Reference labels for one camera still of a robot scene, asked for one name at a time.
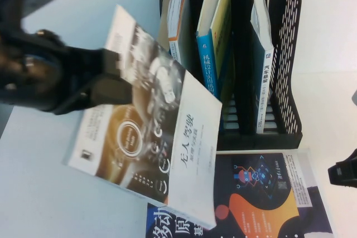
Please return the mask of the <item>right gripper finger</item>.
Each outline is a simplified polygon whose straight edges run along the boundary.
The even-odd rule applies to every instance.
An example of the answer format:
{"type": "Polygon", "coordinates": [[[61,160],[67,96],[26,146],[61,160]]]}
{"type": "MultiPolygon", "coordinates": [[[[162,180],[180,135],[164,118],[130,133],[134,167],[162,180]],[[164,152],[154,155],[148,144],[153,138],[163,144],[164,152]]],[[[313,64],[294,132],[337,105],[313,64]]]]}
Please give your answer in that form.
{"type": "Polygon", "coordinates": [[[331,184],[356,188],[356,162],[337,162],[328,174],[331,184]]]}
{"type": "Polygon", "coordinates": [[[355,149],[347,159],[340,161],[339,165],[347,165],[347,164],[355,164],[356,163],[356,156],[357,156],[357,149],[355,149]]]}

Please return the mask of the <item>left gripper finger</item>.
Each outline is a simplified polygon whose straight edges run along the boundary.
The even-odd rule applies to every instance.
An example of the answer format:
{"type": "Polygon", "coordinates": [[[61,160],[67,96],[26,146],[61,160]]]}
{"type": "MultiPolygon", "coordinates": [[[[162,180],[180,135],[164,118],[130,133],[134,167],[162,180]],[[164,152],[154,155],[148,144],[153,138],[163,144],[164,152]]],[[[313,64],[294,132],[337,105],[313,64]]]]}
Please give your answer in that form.
{"type": "Polygon", "coordinates": [[[98,105],[132,103],[132,85],[123,79],[94,79],[75,90],[56,107],[56,114],[85,110],[98,105]]]}
{"type": "Polygon", "coordinates": [[[101,75],[120,78],[120,70],[117,66],[119,55],[116,52],[104,48],[96,50],[71,48],[70,55],[75,75],[83,78],[96,78],[101,75]]]}

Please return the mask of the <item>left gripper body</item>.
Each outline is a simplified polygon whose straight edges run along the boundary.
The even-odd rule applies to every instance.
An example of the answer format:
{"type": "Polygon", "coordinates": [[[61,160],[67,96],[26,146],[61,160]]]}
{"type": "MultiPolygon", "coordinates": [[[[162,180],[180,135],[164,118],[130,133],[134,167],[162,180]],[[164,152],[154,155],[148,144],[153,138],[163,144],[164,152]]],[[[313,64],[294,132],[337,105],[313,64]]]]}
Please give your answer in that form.
{"type": "Polygon", "coordinates": [[[1,102],[39,111],[91,108],[91,49],[64,44],[54,32],[1,30],[1,102]]]}

